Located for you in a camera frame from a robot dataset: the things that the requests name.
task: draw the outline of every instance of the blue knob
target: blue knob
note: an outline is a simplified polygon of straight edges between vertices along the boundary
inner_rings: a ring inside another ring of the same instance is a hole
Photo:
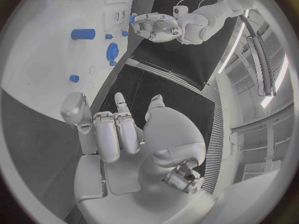
[[[79,76],[77,75],[70,76],[70,80],[74,83],[77,83],[79,81]]]
[[[116,66],[115,59],[117,58],[119,54],[118,45],[116,43],[111,43],[108,46],[106,57],[107,60],[110,61],[110,66]]]
[[[75,29],[72,31],[71,37],[73,40],[77,39],[87,39],[92,40],[96,36],[96,31],[94,29]]]
[[[111,34],[106,34],[105,35],[105,39],[111,40],[113,38],[113,36]]]
[[[122,31],[122,36],[129,36],[129,33],[127,31]]]
[[[130,23],[137,24],[138,22],[135,22],[134,18],[135,16],[130,16]]]

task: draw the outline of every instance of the fluorescent light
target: fluorescent light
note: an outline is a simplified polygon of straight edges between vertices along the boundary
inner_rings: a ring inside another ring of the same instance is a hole
[[[289,61],[288,61],[287,55],[285,54],[285,58],[284,58],[284,62],[283,62],[281,71],[279,72],[277,80],[275,81],[276,91],[278,91],[280,85],[282,84],[282,82],[284,80],[284,77],[285,77],[287,69],[288,69],[288,64],[289,64]],[[265,97],[263,102],[261,103],[261,105],[264,108],[266,108],[272,99],[273,99],[273,96]]]
[[[248,16],[248,13],[249,13],[249,10],[246,10],[246,11],[245,11],[245,17]],[[239,41],[240,41],[240,39],[241,39],[241,36],[242,36],[242,33],[243,33],[244,28],[245,28],[245,24],[243,23],[242,26],[241,26],[241,30],[240,30],[240,32],[239,32],[239,34],[238,34],[238,36],[237,36],[236,41],[235,41],[235,44],[233,45],[233,48],[232,48],[231,51],[229,52],[228,56],[226,57],[225,61],[223,62],[221,68],[220,68],[219,71],[218,71],[219,74],[224,70],[224,68],[225,68],[225,66],[227,65],[228,61],[230,60],[230,58],[232,57],[233,53],[235,52],[236,47],[237,47],[237,45],[238,45],[238,43],[239,43]]]

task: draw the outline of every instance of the white robot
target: white robot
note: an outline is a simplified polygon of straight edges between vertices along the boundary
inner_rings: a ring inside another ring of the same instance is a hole
[[[188,13],[186,6],[174,6],[173,16],[157,12],[131,16],[136,34],[152,42],[177,39],[182,44],[201,44],[217,33],[228,17],[240,16],[251,8],[247,0],[218,0]]]
[[[206,147],[195,124],[182,113],[165,107],[162,96],[157,95],[151,100],[142,132],[121,93],[116,93],[115,102],[117,113],[98,112],[92,118],[85,95],[70,93],[65,99],[61,115],[68,124],[78,125],[83,154],[99,155],[103,162],[113,163],[119,159],[120,149],[138,155],[143,142],[156,165],[174,168],[162,179],[164,183],[188,194],[197,192],[204,178],[194,168],[205,160]]]

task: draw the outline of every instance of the blue object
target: blue object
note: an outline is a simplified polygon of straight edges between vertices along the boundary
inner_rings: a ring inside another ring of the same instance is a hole
[[[138,22],[135,22],[134,18],[135,16],[130,16],[130,23],[137,24]]]
[[[116,62],[114,61],[119,54],[118,45],[116,43],[111,43],[108,46],[106,57],[107,60],[110,61],[110,66],[116,66]]]
[[[70,76],[70,80],[74,83],[77,83],[79,81],[79,76],[77,75]]]
[[[127,31],[122,31],[122,36],[129,36],[129,33]]]
[[[72,39],[87,39],[92,40],[96,36],[96,31],[94,29],[75,29],[72,31]]]
[[[111,40],[113,38],[113,35],[111,34],[106,34],[105,39]]]

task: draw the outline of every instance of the black mat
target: black mat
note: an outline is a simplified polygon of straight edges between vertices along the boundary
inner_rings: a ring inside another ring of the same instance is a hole
[[[201,131],[206,147],[210,142],[214,102],[175,82],[139,68],[125,65],[115,83],[111,86],[100,111],[117,112],[114,95],[121,92],[132,113],[136,125],[143,129],[150,100],[161,94],[167,107],[173,108],[193,121]],[[200,166],[204,174],[205,162]]]
[[[155,0],[152,12],[172,15],[172,8],[180,0]],[[197,9],[201,0],[187,0],[180,3],[189,7],[189,12]],[[202,5],[216,3],[217,0],[206,0]],[[177,40],[165,43],[153,43],[144,39],[133,53],[140,59],[173,70],[194,87],[202,90],[214,72],[228,44],[235,26],[235,20],[228,18],[219,32],[200,45],[182,45]]]

